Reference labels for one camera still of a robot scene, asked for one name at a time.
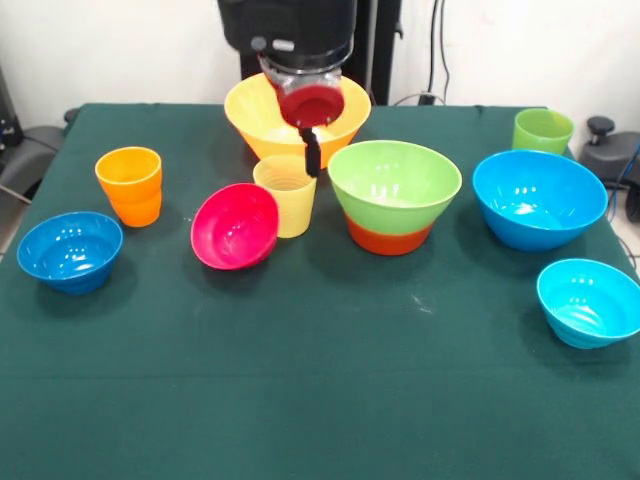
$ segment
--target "green cup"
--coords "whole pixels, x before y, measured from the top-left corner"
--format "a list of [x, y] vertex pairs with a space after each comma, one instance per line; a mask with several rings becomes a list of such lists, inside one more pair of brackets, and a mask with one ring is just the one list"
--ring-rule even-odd
[[516, 115], [513, 148], [562, 155], [573, 134], [573, 122], [546, 108], [530, 108]]
[[349, 218], [385, 235], [427, 228], [462, 186], [460, 170], [444, 155], [390, 140], [360, 142], [339, 150], [328, 172]]

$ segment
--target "pink bowl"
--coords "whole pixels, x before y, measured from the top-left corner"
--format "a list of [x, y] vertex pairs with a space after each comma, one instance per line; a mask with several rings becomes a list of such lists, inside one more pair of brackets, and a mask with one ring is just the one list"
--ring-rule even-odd
[[253, 183], [218, 190], [200, 207], [191, 225], [191, 248], [202, 263], [237, 270], [265, 260], [276, 246], [278, 206]]

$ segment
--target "green and orange bowl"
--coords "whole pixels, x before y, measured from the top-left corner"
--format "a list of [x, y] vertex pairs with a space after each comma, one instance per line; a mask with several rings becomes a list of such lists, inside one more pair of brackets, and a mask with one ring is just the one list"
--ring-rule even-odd
[[460, 170], [447, 157], [392, 140], [343, 148], [328, 172], [351, 237], [380, 255], [420, 247], [462, 187]]

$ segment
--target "blue bowl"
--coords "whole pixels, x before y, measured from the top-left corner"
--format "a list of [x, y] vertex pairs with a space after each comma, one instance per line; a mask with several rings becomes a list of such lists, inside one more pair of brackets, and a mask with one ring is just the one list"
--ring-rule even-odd
[[549, 250], [570, 242], [607, 209], [602, 182], [579, 163], [553, 153], [510, 150], [473, 172], [487, 225], [511, 248]]
[[18, 264], [51, 288], [82, 295], [101, 287], [122, 248], [120, 225], [94, 212], [45, 220], [18, 246]]
[[604, 263], [552, 263], [538, 276], [538, 298], [553, 331], [572, 347], [605, 347], [640, 331], [640, 287]]

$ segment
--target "plastic bowl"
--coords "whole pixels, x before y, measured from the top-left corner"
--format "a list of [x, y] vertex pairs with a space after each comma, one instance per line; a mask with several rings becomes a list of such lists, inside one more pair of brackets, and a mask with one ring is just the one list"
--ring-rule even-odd
[[24, 236], [18, 246], [18, 264], [55, 290], [82, 295], [107, 281], [123, 238], [122, 228], [111, 217], [65, 213]]
[[[314, 128], [322, 151], [322, 168], [336, 151], [351, 142], [371, 113], [371, 100], [360, 85], [342, 77], [340, 88], [345, 100], [342, 115], [327, 127]], [[298, 130], [282, 119], [276, 93], [264, 74], [237, 84], [225, 98], [224, 111], [259, 159], [304, 156], [305, 145]]]
[[328, 171], [346, 215], [383, 235], [407, 235], [429, 227], [462, 186], [460, 171], [444, 155], [390, 140], [343, 148]]
[[191, 247], [202, 263], [237, 270], [265, 260], [276, 246], [278, 206], [253, 183], [237, 183], [211, 195], [191, 225]]
[[476, 167], [473, 189], [489, 228], [506, 245], [528, 252], [570, 242], [607, 209], [598, 177], [553, 153], [492, 155]]
[[552, 263], [538, 276], [538, 298], [553, 331], [572, 347], [604, 347], [640, 331], [640, 287], [604, 263]]

